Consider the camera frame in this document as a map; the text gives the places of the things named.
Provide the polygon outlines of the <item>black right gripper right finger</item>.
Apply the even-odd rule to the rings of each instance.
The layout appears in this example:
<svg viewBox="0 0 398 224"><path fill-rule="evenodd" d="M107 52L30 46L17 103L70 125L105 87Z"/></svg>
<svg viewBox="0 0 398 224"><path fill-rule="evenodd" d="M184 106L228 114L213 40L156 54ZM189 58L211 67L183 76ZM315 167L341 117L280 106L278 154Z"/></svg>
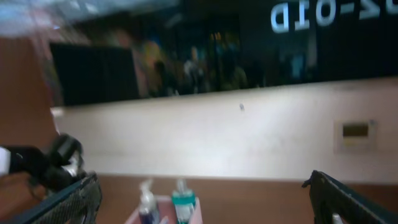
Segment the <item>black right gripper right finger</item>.
<svg viewBox="0 0 398 224"><path fill-rule="evenodd" d="M314 224L396 224L397 214L366 199L324 172L313 170L302 184L309 187Z"/></svg>

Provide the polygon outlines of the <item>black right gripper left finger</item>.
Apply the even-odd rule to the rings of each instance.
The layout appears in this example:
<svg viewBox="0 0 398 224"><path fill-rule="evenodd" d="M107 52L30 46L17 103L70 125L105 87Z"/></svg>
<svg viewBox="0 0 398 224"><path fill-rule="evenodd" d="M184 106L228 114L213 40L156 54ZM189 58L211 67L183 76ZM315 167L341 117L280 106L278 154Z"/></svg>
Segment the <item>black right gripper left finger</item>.
<svg viewBox="0 0 398 224"><path fill-rule="evenodd" d="M103 199L95 173L51 192L26 173L1 177L1 224L92 224Z"/></svg>

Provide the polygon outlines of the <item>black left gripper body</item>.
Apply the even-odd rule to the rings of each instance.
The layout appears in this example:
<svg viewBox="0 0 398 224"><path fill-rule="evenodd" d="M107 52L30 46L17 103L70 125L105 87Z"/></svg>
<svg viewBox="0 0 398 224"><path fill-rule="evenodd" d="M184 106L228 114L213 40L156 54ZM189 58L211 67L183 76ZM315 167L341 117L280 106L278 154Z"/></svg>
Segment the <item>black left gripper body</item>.
<svg viewBox="0 0 398 224"><path fill-rule="evenodd" d="M68 135L57 136L43 152L35 146L1 146L11 153L10 174L26 172L38 183L54 191L62 190L86 177L83 146Z"/></svg>

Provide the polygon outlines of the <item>purple foaming soap pump bottle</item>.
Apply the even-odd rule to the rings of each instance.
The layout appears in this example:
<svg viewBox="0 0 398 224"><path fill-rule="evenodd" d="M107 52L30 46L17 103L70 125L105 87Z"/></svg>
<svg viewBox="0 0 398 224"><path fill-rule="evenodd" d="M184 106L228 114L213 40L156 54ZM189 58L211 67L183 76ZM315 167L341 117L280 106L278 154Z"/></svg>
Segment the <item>purple foaming soap pump bottle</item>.
<svg viewBox="0 0 398 224"><path fill-rule="evenodd" d="M139 218L141 224L159 224L160 212L157 200L151 191L153 184L152 179L143 181L139 188L141 191L139 204Z"/></svg>

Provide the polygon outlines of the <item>pink cardboard box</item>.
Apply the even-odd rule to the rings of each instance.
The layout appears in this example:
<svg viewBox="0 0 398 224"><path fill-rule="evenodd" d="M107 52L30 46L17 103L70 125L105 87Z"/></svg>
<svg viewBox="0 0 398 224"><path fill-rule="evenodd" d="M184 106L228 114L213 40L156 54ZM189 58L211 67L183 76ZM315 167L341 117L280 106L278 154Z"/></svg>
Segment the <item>pink cardboard box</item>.
<svg viewBox="0 0 398 224"><path fill-rule="evenodd" d="M175 214L175 207L172 203L172 199L170 196L166 195L158 195L156 196L157 204L160 212L160 219L164 217L168 218L168 223L176 223L177 216ZM195 210L192 214L189 224L203 224L202 214L201 214L201 206L200 199L197 197L196 199ZM139 207L137 207L129 216L129 218L124 222L125 224L141 224L139 218Z"/></svg>

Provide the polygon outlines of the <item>teal mouthwash bottle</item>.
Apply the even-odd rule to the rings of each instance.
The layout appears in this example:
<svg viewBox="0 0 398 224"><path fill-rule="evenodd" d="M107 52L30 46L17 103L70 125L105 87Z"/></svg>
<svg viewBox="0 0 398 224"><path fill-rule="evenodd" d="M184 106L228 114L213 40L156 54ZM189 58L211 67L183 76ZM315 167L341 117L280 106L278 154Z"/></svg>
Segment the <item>teal mouthwash bottle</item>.
<svg viewBox="0 0 398 224"><path fill-rule="evenodd" d="M189 223L195 211L196 196L189 189L185 179L177 180L177 189L172 192L172 203L175 207L177 223Z"/></svg>

